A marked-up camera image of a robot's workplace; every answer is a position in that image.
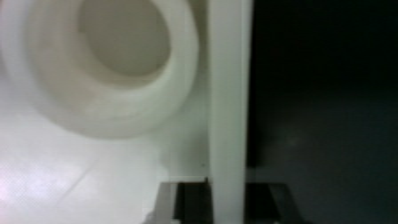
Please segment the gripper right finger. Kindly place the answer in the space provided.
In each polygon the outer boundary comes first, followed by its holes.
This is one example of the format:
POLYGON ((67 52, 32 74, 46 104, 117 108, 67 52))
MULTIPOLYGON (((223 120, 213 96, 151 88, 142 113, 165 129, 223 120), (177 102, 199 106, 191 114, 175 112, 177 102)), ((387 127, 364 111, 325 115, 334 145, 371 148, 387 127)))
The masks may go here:
POLYGON ((300 214, 286 184, 247 184, 245 224, 311 224, 300 214))

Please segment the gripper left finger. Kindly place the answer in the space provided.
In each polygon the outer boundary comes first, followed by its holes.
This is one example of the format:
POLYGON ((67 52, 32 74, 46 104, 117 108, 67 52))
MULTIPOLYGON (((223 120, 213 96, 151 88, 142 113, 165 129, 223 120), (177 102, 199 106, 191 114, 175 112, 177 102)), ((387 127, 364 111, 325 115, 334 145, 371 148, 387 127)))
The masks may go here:
POLYGON ((140 224, 207 224, 207 184, 163 182, 140 224))

